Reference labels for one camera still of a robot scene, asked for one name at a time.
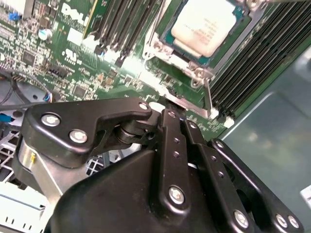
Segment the white sticker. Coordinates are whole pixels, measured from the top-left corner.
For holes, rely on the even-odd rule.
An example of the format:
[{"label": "white sticker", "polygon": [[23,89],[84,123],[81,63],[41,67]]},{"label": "white sticker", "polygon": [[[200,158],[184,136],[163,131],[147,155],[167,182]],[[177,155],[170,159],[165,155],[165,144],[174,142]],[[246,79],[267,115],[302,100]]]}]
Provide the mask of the white sticker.
[{"label": "white sticker", "polygon": [[73,28],[70,28],[67,40],[80,46],[82,43],[83,34]]},{"label": "white sticker", "polygon": [[303,200],[305,200],[305,202],[308,204],[308,206],[311,209],[311,185],[301,190],[300,195],[302,196]]}]

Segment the integrated circuit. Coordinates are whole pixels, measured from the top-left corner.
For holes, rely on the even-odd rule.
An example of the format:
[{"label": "integrated circuit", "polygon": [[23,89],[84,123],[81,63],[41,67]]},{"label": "integrated circuit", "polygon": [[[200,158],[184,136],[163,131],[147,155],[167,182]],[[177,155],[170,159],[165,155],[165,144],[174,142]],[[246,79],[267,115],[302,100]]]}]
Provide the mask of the integrated circuit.
[{"label": "integrated circuit", "polygon": [[35,56],[28,51],[24,51],[22,61],[30,66],[35,64]]},{"label": "integrated circuit", "polygon": [[73,92],[73,95],[75,95],[76,97],[82,98],[82,99],[85,96],[85,94],[86,94],[86,90],[80,86],[76,86],[76,88]]}]

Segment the microchip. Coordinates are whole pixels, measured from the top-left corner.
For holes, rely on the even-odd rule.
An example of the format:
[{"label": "microchip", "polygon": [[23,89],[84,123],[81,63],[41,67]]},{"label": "microchip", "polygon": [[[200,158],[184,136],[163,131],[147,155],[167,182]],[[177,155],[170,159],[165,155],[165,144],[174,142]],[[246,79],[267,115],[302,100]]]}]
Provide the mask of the microchip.
[{"label": "microchip", "polygon": [[234,9],[227,0],[188,0],[171,30],[174,45],[197,58],[211,57],[236,23]]},{"label": "microchip", "polygon": [[24,51],[22,61],[30,66],[33,66],[35,63],[35,56],[28,51]]},{"label": "microchip", "polygon": [[50,11],[51,11],[51,8],[49,6],[45,6],[44,14],[49,15]]},{"label": "microchip", "polygon": [[82,87],[79,87],[79,86],[76,86],[73,94],[76,96],[76,97],[79,97],[79,98],[82,98],[84,97],[84,95],[86,94],[86,90],[83,89]]},{"label": "microchip", "polygon": [[107,85],[112,85],[113,84],[113,79],[108,77],[108,78],[106,78],[105,82],[106,82]]},{"label": "microchip", "polygon": [[50,27],[50,20],[49,20],[49,18],[41,17],[39,24],[40,24],[40,27],[42,27],[42,28],[49,28]]},{"label": "microchip", "polygon": [[55,18],[55,17],[56,17],[56,10],[51,9],[51,10],[50,10],[50,16],[51,16],[52,18]]},{"label": "microchip", "polygon": [[51,0],[51,6],[56,7],[58,4],[57,0]]},{"label": "microchip", "polygon": [[114,69],[111,69],[110,72],[109,72],[109,77],[115,78],[117,74],[118,73]]},{"label": "microchip", "polygon": [[131,82],[131,81],[132,81],[132,78],[131,78],[131,77],[128,77],[128,76],[126,76],[126,78],[124,79],[124,81],[125,81],[126,83],[129,83],[129,82]]}]

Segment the blue connector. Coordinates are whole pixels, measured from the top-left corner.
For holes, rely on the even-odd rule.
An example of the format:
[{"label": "blue connector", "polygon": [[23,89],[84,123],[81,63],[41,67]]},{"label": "blue connector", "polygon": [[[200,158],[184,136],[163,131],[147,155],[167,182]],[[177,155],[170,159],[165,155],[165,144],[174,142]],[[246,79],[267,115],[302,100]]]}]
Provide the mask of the blue connector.
[{"label": "blue connector", "polygon": [[21,16],[18,13],[9,13],[9,20],[19,21]]}]

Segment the mounting hole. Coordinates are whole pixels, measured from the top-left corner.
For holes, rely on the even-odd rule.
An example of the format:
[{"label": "mounting hole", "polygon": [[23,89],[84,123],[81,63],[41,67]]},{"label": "mounting hole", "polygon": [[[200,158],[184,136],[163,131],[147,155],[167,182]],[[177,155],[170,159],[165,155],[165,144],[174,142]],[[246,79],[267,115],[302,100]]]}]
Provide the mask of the mounting hole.
[{"label": "mounting hole", "polygon": [[190,121],[189,124],[190,124],[191,128],[196,129],[196,125],[192,121]]},{"label": "mounting hole", "polygon": [[175,158],[179,158],[179,153],[178,152],[174,151],[173,155],[174,155]]},{"label": "mounting hole", "polygon": [[156,135],[155,133],[150,132],[150,133],[146,134],[146,137],[147,137],[148,140],[152,140],[152,139],[154,139],[155,135]]},{"label": "mounting hole", "polygon": [[174,112],[169,112],[169,115],[173,118],[176,118],[176,114]]},{"label": "mounting hole", "polygon": [[142,108],[143,110],[147,110],[148,109],[148,105],[146,103],[139,103],[140,108]]},{"label": "mounting hole", "polygon": [[220,172],[218,172],[218,175],[219,175],[219,177],[220,178],[223,178],[223,177],[225,177],[225,175],[220,171]]},{"label": "mounting hole", "polygon": [[21,111],[15,111],[13,112],[13,117],[20,118],[23,116],[23,113]]},{"label": "mounting hole", "polygon": [[178,138],[174,138],[174,142],[179,144],[180,143],[180,140]]}]

